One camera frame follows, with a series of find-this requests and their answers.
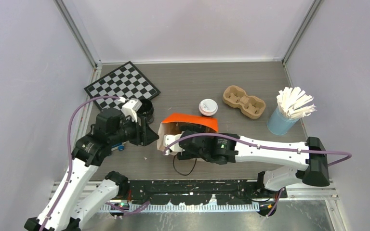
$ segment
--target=wood grain surface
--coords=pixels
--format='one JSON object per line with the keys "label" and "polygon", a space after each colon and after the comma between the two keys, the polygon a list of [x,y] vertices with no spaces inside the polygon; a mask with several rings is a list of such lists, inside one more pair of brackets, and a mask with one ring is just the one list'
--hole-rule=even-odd
{"label": "wood grain surface", "polygon": [[[236,133],[265,141],[305,140],[299,122],[284,136],[272,134],[266,126],[267,120],[277,106],[278,91],[289,85],[281,62],[136,64],[136,66],[161,91],[161,94],[152,100],[155,120],[150,126],[155,132],[158,131],[160,122],[171,113],[199,115],[199,102],[210,98],[219,106],[215,115],[219,123],[219,132]],[[117,67],[118,65],[104,65],[102,75]],[[240,86],[249,95],[264,100],[266,109],[259,119],[249,119],[239,109],[232,108],[222,101],[223,92],[230,85]],[[89,124],[95,122],[98,113],[99,110],[93,107]],[[173,170],[172,155],[163,156],[156,146],[156,142],[147,147],[126,144],[124,151],[114,151],[104,160],[92,180],[103,180],[109,171],[117,171],[132,180],[255,179],[257,173],[278,167],[259,162],[217,165],[198,161],[193,173],[184,177]],[[193,163],[193,160],[177,160],[175,166],[178,171],[187,173]]]}

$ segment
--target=white lid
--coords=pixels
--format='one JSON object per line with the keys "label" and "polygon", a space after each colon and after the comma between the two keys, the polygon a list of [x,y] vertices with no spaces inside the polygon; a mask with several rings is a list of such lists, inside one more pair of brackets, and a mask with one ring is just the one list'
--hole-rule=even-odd
{"label": "white lid", "polygon": [[212,116],[218,111],[218,104],[215,100],[204,99],[199,104],[199,111],[204,116]]}

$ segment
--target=blue cup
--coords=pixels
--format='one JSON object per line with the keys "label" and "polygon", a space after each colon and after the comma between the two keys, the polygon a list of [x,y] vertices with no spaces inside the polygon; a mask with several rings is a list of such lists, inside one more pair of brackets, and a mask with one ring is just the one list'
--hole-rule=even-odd
{"label": "blue cup", "polygon": [[273,134],[282,136],[286,134],[291,127],[293,127],[297,120],[299,119],[287,119],[277,107],[270,119],[267,121],[267,128]]}

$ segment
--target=orange box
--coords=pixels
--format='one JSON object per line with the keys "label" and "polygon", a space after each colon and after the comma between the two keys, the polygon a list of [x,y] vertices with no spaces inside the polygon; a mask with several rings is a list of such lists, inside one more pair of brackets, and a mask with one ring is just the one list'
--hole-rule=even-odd
{"label": "orange box", "polygon": [[159,125],[157,140],[157,149],[164,151],[165,135],[178,135],[181,134],[179,127],[184,124],[198,124],[206,126],[205,132],[218,133],[218,121],[215,118],[201,117],[196,115],[187,115],[181,113],[172,113],[169,117],[164,119]]}

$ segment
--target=chess square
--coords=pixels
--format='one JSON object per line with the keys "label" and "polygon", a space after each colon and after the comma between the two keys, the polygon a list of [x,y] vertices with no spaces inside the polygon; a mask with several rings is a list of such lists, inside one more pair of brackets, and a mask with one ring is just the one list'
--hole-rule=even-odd
{"label": "chess square", "polygon": [[[131,62],[125,63],[101,79],[84,88],[91,97],[119,96],[124,98],[153,99],[160,91]],[[95,105],[100,109],[118,108],[123,103],[115,99],[99,99]]]}

